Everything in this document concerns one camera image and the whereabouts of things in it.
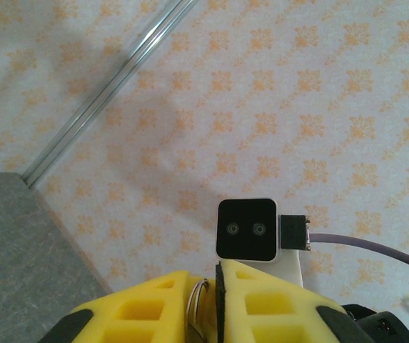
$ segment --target wall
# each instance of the wall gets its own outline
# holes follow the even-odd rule
[[[0,0],[0,171],[25,171],[164,0]]]

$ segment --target black square camera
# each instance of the black square camera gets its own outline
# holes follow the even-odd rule
[[[277,205],[272,199],[227,199],[218,206],[218,257],[271,262],[278,240]]]

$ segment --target gray countertop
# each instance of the gray countertop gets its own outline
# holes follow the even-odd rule
[[[19,175],[0,173],[0,342],[37,342],[105,295]]]

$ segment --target wire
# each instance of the wire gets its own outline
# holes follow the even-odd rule
[[[387,247],[385,245],[374,243],[371,241],[366,241],[365,239],[360,239],[356,237],[341,236],[339,234],[310,234],[309,236],[311,243],[335,243],[351,245],[353,247],[359,247],[372,252],[378,252],[398,261],[409,264],[409,255],[399,250]]]

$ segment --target wallpaper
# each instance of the wallpaper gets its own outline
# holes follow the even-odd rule
[[[66,4],[31,34],[42,49],[0,44],[0,169],[27,164],[150,11]],[[29,32],[9,6],[1,27]],[[113,290],[176,269],[211,276],[229,197],[272,197],[312,232],[409,253],[409,1],[200,1],[37,191]],[[332,244],[301,262],[307,288],[409,327],[409,266]]]
[[[0,0],[0,172],[23,173],[166,0]]]

